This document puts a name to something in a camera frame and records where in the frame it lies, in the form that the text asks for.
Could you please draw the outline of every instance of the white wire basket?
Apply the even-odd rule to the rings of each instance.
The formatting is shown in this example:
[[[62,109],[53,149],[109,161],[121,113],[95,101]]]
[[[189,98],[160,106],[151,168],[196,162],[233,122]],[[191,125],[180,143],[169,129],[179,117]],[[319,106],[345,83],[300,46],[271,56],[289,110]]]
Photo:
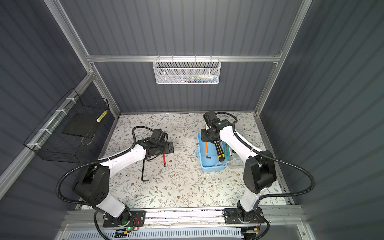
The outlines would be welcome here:
[[[221,62],[153,61],[158,84],[218,84]]]

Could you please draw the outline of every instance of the mounting plate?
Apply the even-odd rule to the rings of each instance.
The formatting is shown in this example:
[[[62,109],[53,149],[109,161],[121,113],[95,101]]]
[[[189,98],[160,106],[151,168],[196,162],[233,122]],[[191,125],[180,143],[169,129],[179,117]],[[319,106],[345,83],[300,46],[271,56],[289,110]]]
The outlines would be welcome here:
[[[129,224],[127,227],[133,227],[133,217],[137,218],[139,220],[139,227],[144,226],[144,220],[145,220],[145,211],[130,211],[131,212],[131,218],[129,219]],[[103,227],[119,227],[118,224],[120,224],[115,218],[109,218],[104,221]]]
[[[228,208],[228,209],[223,209],[223,212],[227,211],[230,216],[225,217],[225,224],[242,224],[243,222],[240,221],[240,219],[237,217],[237,209],[235,208]],[[261,208],[257,208],[255,210],[258,214],[261,214],[263,216],[263,211]],[[264,223],[264,220],[259,217],[254,217],[252,218],[248,223]]]

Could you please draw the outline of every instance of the white vented panel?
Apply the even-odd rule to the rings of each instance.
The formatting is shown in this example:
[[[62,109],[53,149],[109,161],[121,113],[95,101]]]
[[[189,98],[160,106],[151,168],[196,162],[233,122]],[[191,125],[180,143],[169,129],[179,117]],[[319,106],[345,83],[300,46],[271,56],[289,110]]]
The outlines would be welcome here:
[[[230,237],[241,239],[241,229],[235,227],[139,229],[128,234],[125,238],[115,238],[115,230],[103,230],[102,232],[109,239],[179,239],[190,237],[202,239]],[[96,230],[71,231],[68,240],[76,239],[103,240]]]
[[[159,84],[217,84],[221,62],[218,61],[153,61],[156,83]]]

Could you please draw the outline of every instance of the black wire basket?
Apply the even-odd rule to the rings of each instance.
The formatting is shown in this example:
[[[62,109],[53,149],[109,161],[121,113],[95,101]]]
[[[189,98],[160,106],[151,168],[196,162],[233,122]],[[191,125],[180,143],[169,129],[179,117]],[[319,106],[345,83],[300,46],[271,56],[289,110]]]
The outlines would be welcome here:
[[[104,141],[99,141],[98,130],[109,113],[104,98],[76,95],[45,128],[40,137],[24,145],[47,161],[86,163],[95,161]]]

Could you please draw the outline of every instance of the floor of enclosure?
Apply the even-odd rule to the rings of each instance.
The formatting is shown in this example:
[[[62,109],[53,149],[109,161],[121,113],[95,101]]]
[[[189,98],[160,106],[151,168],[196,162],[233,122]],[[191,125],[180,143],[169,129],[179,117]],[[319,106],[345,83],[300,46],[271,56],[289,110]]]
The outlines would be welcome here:
[[[236,129],[248,141],[265,150],[253,113],[234,113]],[[215,207],[235,206],[243,195],[243,166],[230,164],[223,171],[204,173],[196,156],[197,133],[204,128],[202,114],[127,114],[121,115],[105,156],[132,144],[132,128],[144,125],[161,128],[174,143],[174,153],[147,161],[141,181],[142,162],[118,172],[110,181],[109,190],[131,208]],[[148,130],[138,129],[138,139],[147,137]],[[265,192],[281,193],[278,181]],[[260,205],[286,205],[282,197],[263,199]]]

